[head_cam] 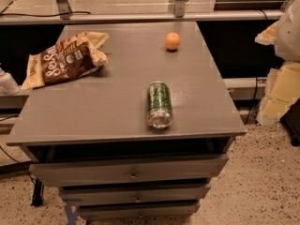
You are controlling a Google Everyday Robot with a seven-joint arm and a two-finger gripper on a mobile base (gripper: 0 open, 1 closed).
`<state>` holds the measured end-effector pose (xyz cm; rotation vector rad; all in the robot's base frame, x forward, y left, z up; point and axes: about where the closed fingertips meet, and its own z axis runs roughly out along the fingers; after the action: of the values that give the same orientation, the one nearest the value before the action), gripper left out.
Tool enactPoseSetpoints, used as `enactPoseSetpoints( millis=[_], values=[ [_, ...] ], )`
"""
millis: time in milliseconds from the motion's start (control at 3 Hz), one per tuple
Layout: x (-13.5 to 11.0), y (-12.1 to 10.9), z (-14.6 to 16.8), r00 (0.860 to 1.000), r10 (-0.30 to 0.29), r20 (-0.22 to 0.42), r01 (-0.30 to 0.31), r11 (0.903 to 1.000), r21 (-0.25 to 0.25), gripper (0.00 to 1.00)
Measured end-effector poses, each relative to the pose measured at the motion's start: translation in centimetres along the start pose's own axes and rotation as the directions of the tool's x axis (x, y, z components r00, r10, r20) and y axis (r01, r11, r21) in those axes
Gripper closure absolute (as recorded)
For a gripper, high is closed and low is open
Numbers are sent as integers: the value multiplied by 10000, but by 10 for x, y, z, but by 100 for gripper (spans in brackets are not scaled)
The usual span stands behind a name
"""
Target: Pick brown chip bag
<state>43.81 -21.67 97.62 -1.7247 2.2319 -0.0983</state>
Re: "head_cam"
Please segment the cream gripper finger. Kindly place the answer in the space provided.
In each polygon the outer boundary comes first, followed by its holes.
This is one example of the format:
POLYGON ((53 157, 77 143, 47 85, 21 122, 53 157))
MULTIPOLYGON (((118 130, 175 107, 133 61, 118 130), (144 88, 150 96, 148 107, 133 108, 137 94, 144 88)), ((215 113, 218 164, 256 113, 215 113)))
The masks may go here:
POLYGON ((285 62, 280 69, 271 68, 256 116, 262 126, 273 125, 300 98, 300 64, 285 62))
POLYGON ((273 45, 275 43, 276 31, 278 28, 278 22, 272 23, 260 34, 258 34, 254 41, 262 45, 273 45))

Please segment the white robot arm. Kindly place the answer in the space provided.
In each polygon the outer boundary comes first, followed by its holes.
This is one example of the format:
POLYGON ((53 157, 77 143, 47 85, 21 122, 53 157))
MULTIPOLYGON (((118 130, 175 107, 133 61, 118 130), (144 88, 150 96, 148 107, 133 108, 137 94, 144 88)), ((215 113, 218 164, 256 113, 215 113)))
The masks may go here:
POLYGON ((273 45, 275 55, 284 60, 271 68, 264 97, 256 117, 262 126, 275 124, 300 98, 300 0, 293 2, 281 18, 255 37, 255 42, 273 45))

